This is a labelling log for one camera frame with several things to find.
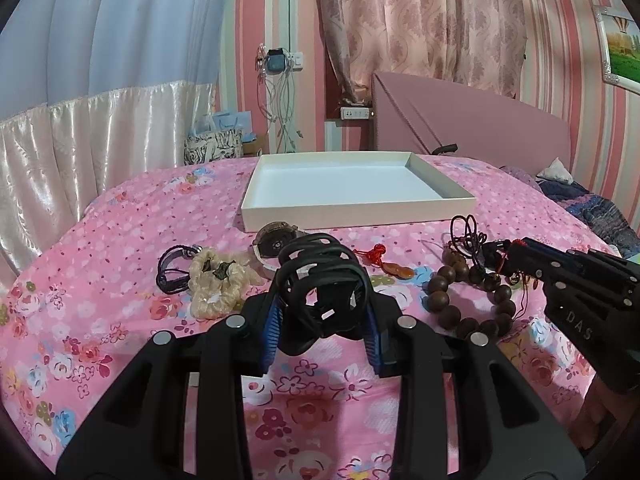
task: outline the dark blue blanket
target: dark blue blanket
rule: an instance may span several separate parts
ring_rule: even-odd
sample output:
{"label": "dark blue blanket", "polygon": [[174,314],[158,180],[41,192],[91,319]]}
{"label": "dark blue blanket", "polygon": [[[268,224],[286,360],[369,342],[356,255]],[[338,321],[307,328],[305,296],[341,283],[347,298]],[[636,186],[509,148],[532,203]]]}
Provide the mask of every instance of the dark blue blanket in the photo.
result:
{"label": "dark blue blanket", "polygon": [[611,200],[593,194],[577,182],[569,186],[545,180],[539,184],[545,196],[586,224],[607,244],[615,245],[623,258],[640,253],[640,238]]}

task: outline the patterned bag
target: patterned bag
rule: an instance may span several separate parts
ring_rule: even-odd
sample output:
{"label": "patterned bag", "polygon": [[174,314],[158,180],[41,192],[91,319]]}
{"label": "patterned bag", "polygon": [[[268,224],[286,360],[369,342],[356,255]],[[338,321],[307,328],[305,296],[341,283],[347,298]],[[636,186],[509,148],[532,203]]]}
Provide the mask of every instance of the patterned bag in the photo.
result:
{"label": "patterned bag", "polygon": [[221,158],[242,157],[242,129],[203,132],[184,141],[184,164],[203,164]]}

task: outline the pink floral bedsheet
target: pink floral bedsheet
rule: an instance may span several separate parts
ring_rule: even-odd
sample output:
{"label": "pink floral bedsheet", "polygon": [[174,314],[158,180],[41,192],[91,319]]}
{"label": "pink floral bedsheet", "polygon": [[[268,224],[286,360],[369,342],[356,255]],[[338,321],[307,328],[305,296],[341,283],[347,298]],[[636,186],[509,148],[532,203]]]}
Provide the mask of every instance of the pink floral bedsheet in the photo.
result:
{"label": "pink floral bedsheet", "polygon": [[[609,250],[551,200],[484,162],[426,160],[478,197],[475,215],[489,240],[529,236],[560,250]],[[4,298],[2,403],[48,467],[55,468],[78,425],[152,334],[172,330],[181,336],[211,326],[191,317],[187,293],[169,297],[156,288],[158,257],[176,243],[247,248],[254,236],[242,232],[239,203],[255,164],[256,159],[227,160],[145,173],[122,184],[101,196]],[[373,268],[369,273],[377,291],[432,326],[420,285],[441,265],[448,232],[448,222],[332,230],[352,248],[383,243],[389,261],[415,268],[416,276],[405,281]],[[500,347],[567,424],[593,371],[546,322],[541,289],[530,291],[526,316]],[[516,288],[514,300],[523,293]],[[463,317],[492,317],[486,294],[459,283],[450,294]],[[361,342],[334,336],[300,357],[278,354],[267,376],[244,378],[242,384],[255,478],[388,478],[399,382],[374,377]],[[194,425],[191,413],[188,445]],[[455,468],[455,439],[449,450]],[[193,453],[186,468],[193,468]]]}

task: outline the pillow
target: pillow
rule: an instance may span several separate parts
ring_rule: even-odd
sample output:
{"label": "pillow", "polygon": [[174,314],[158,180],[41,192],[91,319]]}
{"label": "pillow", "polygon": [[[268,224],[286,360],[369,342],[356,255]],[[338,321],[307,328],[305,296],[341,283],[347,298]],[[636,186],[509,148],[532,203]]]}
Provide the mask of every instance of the pillow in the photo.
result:
{"label": "pillow", "polygon": [[559,158],[556,158],[546,170],[540,171],[538,176],[547,180],[555,180],[561,184],[568,184],[569,186],[574,183],[574,178],[566,170]]}
{"label": "pillow", "polygon": [[527,184],[527,186],[532,187],[536,191],[539,191],[540,193],[542,193],[542,190],[540,189],[540,186],[535,181],[535,179],[529,173],[524,171],[522,168],[514,168],[513,166],[503,166],[502,168],[500,168],[500,170],[505,172],[506,174],[510,174],[513,178],[517,178],[519,181],[523,182],[524,184]]}

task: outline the human hand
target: human hand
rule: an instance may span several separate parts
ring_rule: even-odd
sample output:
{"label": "human hand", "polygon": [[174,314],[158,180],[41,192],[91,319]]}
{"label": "human hand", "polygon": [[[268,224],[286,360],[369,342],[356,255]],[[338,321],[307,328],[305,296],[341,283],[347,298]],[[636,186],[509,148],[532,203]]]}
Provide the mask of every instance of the human hand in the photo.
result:
{"label": "human hand", "polygon": [[579,449],[591,449],[598,438],[598,426],[611,413],[622,429],[640,406],[640,393],[619,395],[607,388],[599,377],[591,383],[584,404],[569,427],[569,437]]}

